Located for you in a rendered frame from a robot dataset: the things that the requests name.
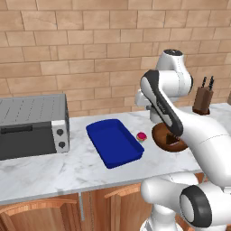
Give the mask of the dark toaster oven door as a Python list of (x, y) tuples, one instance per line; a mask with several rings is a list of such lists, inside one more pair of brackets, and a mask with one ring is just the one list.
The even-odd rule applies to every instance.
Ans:
[[(1, 134), (1, 128), (32, 125), (31, 132)], [(0, 127), (0, 161), (56, 153), (51, 122)]]

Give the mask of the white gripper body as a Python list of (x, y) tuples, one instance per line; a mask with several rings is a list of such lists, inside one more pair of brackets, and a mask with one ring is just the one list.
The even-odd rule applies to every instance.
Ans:
[(150, 120), (155, 123), (159, 124), (162, 122), (162, 119), (159, 117), (158, 113), (156, 112), (155, 108), (153, 106), (148, 106), (150, 111)]

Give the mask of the wooden cupboard door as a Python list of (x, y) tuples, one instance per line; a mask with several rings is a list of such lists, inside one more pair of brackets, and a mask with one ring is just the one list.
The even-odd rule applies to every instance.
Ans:
[(208, 181), (208, 177), (203, 172), (196, 173), (195, 176), (197, 177), (199, 183), (203, 183), (203, 182)]
[(82, 231), (139, 231), (152, 210), (143, 200), (140, 186), (136, 183), (83, 192)]
[(0, 231), (82, 231), (78, 196), (0, 206)]

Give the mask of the blue tray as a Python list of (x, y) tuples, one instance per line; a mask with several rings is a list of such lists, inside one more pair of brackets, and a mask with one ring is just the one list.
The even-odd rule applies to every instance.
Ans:
[(139, 160), (144, 148), (118, 119), (106, 119), (86, 126), (88, 137), (108, 169)]

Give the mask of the brown knife block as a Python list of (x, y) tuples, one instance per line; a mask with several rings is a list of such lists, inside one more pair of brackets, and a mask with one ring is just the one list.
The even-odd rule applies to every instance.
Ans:
[(199, 115), (209, 115), (209, 106), (213, 91), (209, 87), (198, 87), (192, 111)]

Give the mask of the brown cake slice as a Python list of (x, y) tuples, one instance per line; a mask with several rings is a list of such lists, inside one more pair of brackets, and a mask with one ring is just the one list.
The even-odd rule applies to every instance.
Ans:
[(168, 145), (175, 145), (180, 142), (180, 138), (175, 136), (174, 134), (167, 134), (166, 135), (166, 143)]

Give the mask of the grey toaster oven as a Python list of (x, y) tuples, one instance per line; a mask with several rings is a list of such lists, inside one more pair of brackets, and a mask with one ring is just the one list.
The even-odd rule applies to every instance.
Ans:
[(56, 153), (69, 151), (69, 110), (65, 94), (0, 98), (0, 127), (51, 122)]

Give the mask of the pink cupcake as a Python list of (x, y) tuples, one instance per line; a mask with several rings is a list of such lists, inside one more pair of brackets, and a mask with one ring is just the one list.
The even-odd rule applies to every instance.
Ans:
[(139, 132), (137, 135), (136, 135), (136, 139), (139, 141), (139, 142), (143, 142), (147, 139), (147, 135), (143, 132)]

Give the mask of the brown bowl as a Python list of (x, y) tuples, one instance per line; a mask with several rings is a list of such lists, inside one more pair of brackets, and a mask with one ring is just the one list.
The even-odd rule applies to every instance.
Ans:
[(180, 139), (180, 142), (175, 145), (168, 145), (166, 143), (166, 135), (171, 134), (165, 123), (159, 123), (152, 128), (152, 138), (154, 142), (164, 151), (167, 152), (181, 152), (188, 148), (188, 146)]

